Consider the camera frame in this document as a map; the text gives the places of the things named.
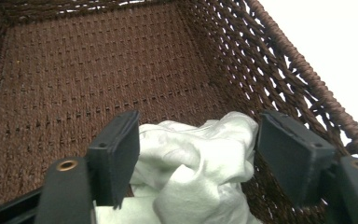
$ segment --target crumpled towel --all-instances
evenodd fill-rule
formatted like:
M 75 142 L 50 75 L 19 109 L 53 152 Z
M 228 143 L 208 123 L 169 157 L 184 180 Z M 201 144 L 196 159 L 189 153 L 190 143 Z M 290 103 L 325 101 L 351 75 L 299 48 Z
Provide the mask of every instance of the crumpled towel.
M 199 128 L 170 120 L 141 125 L 135 197 L 121 210 L 97 207 L 98 223 L 260 223 L 241 191 L 254 174 L 257 128 L 239 112 Z

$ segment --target woven basket wall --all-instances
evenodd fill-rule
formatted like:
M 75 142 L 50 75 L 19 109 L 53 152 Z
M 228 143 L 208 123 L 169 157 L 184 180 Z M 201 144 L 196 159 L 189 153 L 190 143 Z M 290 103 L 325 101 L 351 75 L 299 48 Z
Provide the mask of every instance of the woven basket wall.
M 256 0 L 0 1 L 0 204 L 129 109 L 192 125 L 275 109 L 358 153 L 357 123 Z M 322 204 L 292 208 L 259 155 L 243 191 L 265 223 L 324 221 Z

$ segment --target brown wicker basket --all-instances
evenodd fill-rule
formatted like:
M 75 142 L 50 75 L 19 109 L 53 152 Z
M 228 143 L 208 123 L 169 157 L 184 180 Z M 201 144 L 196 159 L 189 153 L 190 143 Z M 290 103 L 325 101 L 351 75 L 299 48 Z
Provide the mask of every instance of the brown wicker basket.
M 0 0 L 0 204 L 134 108 L 193 125 L 275 109 L 358 153 L 357 123 L 256 0 Z M 293 209 L 259 155 L 243 191 L 265 223 L 324 220 L 322 204 Z

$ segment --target basket bottom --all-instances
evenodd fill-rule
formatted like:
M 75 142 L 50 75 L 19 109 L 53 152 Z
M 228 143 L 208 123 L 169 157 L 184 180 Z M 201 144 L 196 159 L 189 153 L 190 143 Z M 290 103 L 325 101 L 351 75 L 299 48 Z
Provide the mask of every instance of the basket bottom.
M 176 5 L 19 25 L 0 62 L 0 203 L 82 156 L 115 114 L 200 125 L 230 108 Z

